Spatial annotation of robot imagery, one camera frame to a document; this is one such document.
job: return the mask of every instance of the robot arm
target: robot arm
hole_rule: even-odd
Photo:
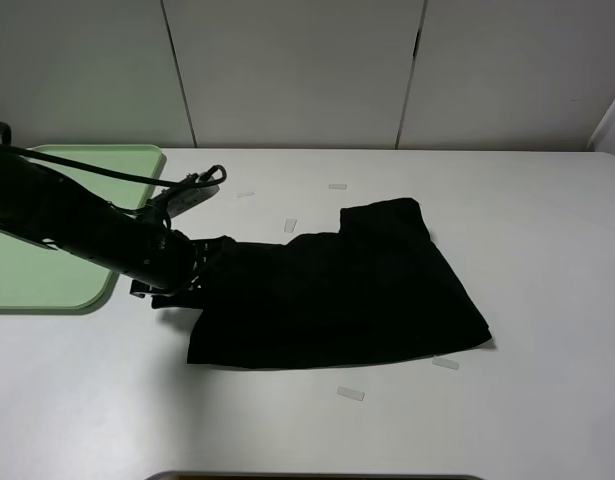
[[[127,275],[135,280],[132,293],[138,296],[172,296],[198,288],[196,280],[207,262],[207,252],[215,252],[220,240],[192,241],[171,230],[167,204],[184,192],[222,183],[226,178],[223,167],[212,167],[203,175],[175,184],[110,175],[171,187],[142,209],[129,211],[53,169],[29,162],[23,155],[96,173],[103,170],[0,144],[1,232],[42,248],[65,250]],[[217,170],[223,173],[222,178],[211,180]]]

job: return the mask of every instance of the white tabletop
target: white tabletop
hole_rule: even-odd
[[[89,315],[0,316],[0,478],[615,478],[615,157],[165,153],[170,180],[215,163],[229,172],[217,196],[175,219],[192,238],[287,242],[336,231],[341,207],[416,198],[496,348],[448,356],[458,371],[429,359],[276,372],[188,366],[188,337],[171,326],[184,315],[152,311],[121,279]],[[246,191],[255,195],[236,198]],[[294,234],[283,232],[286,218],[298,219]]]

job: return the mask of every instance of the light green tray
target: light green tray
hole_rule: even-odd
[[[40,152],[119,172],[156,177],[164,164],[151,145],[44,145]],[[150,188],[38,161],[126,208],[142,206]],[[100,307],[116,275],[66,252],[44,250],[0,233],[0,313],[84,313]]]

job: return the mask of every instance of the black fabric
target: black fabric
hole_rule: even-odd
[[[491,338],[410,198],[342,209],[339,233],[228,237],[189,363],[311,368],[409,360]]]

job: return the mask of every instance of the white cabinet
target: white cabinet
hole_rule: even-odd
[[[430,0],[400,148],[581,150],[615,97],[615,0]]]
[[[422,0],[165,0],[199,146],[394,148]]]
[[[0,120],[18,145],[193,146],[159,1],[0,1]]]

